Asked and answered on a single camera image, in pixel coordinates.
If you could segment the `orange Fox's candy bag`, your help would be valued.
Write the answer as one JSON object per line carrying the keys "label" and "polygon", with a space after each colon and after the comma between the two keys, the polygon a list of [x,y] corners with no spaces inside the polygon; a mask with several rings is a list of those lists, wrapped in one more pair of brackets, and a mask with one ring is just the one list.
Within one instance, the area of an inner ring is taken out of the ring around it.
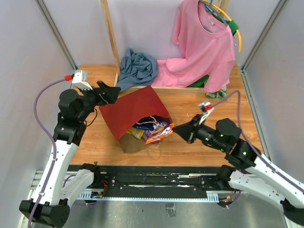
{"label": "orange Fox's candy bag", "polygon": [[146,144],[150,144],[150,143],[154,143],[156,141],[159,141],[163,138],[168,137],[169,135],[172,135],[173,132],[173,127],[175,126],[175,124],[169,124],[165,127],[163,127],[162,129],[160,129],[157,132],[154,132],[153,134],[151,134],[150,136],[148,136],[147,140],[145,141]]}

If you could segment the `red brown paper bag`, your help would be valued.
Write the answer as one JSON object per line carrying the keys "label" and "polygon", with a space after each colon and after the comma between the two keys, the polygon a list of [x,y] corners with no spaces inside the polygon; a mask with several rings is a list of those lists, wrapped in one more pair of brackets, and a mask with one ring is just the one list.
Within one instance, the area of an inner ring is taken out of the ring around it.
{"label": "red brown paper bag", "polygon": [[136,153],[148,147],[127,131],[144,117],[157,116],[172,122],[170,114],[151,86],[117,99],[115,104],[100,106],[102,117],[124,153]]}

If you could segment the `purple Fox's candy bag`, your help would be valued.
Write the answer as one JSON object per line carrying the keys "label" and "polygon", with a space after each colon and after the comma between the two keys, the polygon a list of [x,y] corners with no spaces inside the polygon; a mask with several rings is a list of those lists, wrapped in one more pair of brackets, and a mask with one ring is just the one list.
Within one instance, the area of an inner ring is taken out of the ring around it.
{"label": "purple Fox's candy bag", "polygon": [[170,125],[167,122],[156,122],[152,124],[152,130],[145,130],[142,138],[147,141],[153,134],[161,131],[164,127]]}

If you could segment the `green snack bag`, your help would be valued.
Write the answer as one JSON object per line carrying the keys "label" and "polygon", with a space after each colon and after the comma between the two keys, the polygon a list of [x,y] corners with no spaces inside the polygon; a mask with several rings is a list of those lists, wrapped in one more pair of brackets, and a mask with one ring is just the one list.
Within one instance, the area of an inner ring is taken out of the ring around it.
{"label": "green snack bag", "polygon": [[219,91],[214,92],[214,93],[206,93],[206,97],[210,99],[222,99],[227,96],[227,87],[221,88]]}

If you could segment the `yellow M&M's candy bag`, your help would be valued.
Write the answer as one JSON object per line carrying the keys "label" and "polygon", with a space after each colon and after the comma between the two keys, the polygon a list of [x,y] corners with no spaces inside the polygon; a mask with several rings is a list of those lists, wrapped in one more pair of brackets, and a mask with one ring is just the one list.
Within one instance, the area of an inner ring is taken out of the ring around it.
{"label": "yellow M&M's candy bag", "polygon": [[143,134],[144,134],[145,130],[142,130],[142,129],[138,129],[138,128],[133,128],[131,127],[127,133],[136,137],[137,139],[141,139]]}

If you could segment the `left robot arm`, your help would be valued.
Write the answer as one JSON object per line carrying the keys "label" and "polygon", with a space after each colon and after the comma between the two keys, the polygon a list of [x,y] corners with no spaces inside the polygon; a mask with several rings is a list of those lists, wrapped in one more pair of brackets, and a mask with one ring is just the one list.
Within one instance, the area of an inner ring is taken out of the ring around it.
{"label": "left robot arm", "polygon": [[28,219],[28,227],[34,223],[53,228],[63,227],[70,208],[79,195],[87,188],[103,184],[100,167],[96,164],[81,165],[71,181],[64,179],[70,161],[77,151],[87,128],[86,119],[97,106],[114,104],[121,91],[120,87],[97,82],[90,89],[67,89],[59,96],[57,124],[50,134],[52,151],[45,170],[35,191],[28,200],[20,203],[20,212]]}

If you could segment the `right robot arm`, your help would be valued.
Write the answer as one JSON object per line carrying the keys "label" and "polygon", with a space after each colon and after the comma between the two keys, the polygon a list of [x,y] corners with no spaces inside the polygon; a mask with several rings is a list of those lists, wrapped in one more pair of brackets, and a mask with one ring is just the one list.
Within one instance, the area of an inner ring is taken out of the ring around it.
{"label": "right robot arm", "polygon": [[241,129],[228,119],[212,129],[196,115],[190,122],[173,127],[187,143],[196,139],[226,154],[231,167],[223,165],[215,178],[220,190],[229,187],[245,191],[283,210],[285,217],[304,224],[304,185],[274,165],[260,150],[240,138]]}

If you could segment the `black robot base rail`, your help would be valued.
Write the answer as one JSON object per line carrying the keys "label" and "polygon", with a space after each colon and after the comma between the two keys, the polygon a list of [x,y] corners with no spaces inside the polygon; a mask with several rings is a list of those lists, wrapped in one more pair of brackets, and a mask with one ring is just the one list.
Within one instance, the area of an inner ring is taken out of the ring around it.
{"label": "black robot base rail", "polygon": [[217,166],[100,165],[105,197],[126,200],[204,200],[211,191],[233,192]]}

